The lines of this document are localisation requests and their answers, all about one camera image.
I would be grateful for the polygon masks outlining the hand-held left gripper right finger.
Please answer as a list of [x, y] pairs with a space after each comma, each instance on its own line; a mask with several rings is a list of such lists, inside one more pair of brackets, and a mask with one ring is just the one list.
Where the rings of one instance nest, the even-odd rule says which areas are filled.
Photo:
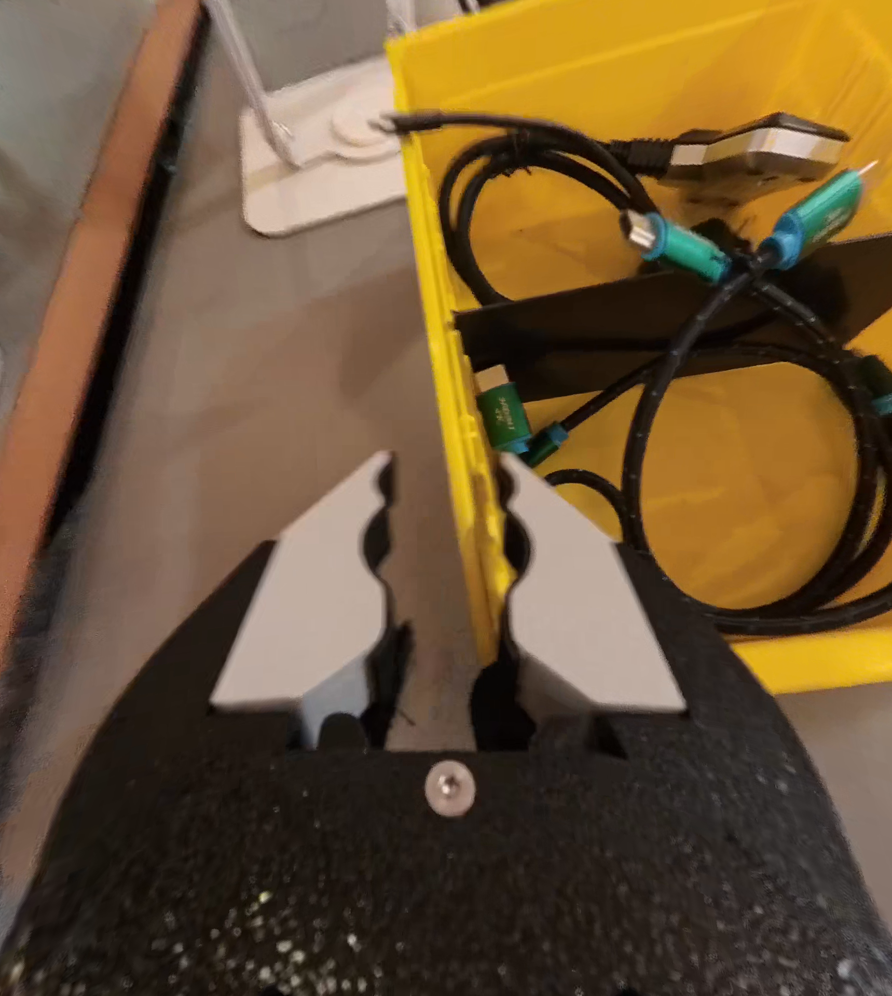
[[682, 714], [685, 698], [612, 539], [514, 455], [507, 520], [527, 542], [505, 599], [517, 700], [533, 721]]

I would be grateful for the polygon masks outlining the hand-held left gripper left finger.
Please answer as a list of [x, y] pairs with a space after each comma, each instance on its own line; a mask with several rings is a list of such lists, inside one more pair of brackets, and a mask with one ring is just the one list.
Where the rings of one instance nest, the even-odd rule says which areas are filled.
[[380, 573], [391, 549], [395, 457], [378, 451], [273, 542], [211, 694], [217, 712], [282, 712], [315, 749], [332, 716], [386, 745], [412, 632]]

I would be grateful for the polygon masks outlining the large yellow storage bin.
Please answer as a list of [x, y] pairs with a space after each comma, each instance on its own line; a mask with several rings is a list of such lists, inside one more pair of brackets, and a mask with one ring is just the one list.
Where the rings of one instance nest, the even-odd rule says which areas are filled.
[[[874, 193], [840, 242], [892, 232], [892, 2], [512, 2], [388, 43], [403, 112], [457, 109], [565, 122], [604, 139], [722, 130], [770, 110], [851, 135], [846, 160], [877, 159]], [[447, 261], [437, 218], [452, 158], [486, 129], [407, 139], [406, 199], [445, 462], [478, 652], [497, 650], [502, 511], [473, 367], [454, 314], [476, 298]], [[492, 181], [473, 247], [514, 301], [635, 271], [611, 206], [568, 179]], [[892, 370], [892, 310], [852, 344]], [[791, 592], [846, 522], [851, 430], [818, 375], [774, 361], [691, 375], [668, 389], [642, 484], [644, 525], [668, 576], [693, 596], [750, 607]], [[527, 404], [542, 427], [594, 393]], [[736, 638], [764, 685], [798, 693], [892, 681], [892, 611], [788, 638]]]

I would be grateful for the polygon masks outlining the black bin divider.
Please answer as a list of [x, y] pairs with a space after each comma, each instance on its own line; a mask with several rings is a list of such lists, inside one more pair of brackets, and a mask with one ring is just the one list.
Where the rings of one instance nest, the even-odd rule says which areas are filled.
[[[840, 343], [892, 310], [892, 232], [827, 244], [766, 275]], [[711, 295], [697, 277], [661, 270], [456, 313], [475, 372], [505, 367], [524, 403], [600, 392], [666, 351]]]

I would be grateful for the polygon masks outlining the white stand base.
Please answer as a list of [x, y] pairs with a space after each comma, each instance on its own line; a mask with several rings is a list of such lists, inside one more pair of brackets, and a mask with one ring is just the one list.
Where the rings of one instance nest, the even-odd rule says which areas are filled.
[[245, 97], [239, 117], [242, 217], [282, 238], [400, 201], [400, 143], [377, 120], [394, 106], [386, 56], [266, 92], [234, 7], [204, 2]]

